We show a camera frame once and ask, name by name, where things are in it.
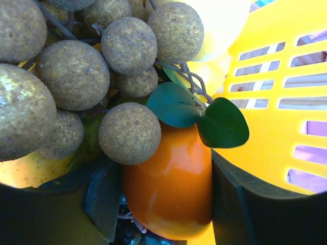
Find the orange fruit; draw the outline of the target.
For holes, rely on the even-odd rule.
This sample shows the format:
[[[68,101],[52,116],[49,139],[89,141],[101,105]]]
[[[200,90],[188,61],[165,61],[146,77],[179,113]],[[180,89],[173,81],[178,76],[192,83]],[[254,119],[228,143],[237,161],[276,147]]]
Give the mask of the orange fruit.
[[[131,214],[147,230],[171,240],[204,233],[212,221],[212,151],[196,125],[161,124],[155,154],[124,166],[123,189]]]

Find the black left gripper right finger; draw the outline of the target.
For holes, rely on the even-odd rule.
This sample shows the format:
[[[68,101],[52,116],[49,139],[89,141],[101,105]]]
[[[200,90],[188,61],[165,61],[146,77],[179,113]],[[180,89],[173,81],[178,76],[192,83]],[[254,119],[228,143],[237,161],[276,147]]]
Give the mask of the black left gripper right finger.
[[[326,244],[326,192],[289,191],[212,159],[216,244]]]

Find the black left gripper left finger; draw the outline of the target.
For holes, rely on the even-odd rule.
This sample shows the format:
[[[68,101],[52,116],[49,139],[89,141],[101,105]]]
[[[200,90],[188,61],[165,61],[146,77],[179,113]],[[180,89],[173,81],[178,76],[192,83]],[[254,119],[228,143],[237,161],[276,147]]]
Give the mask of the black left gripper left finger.
[[[109,244],[122,168],[100,156],[40,187],[1,185],[1,244]]]

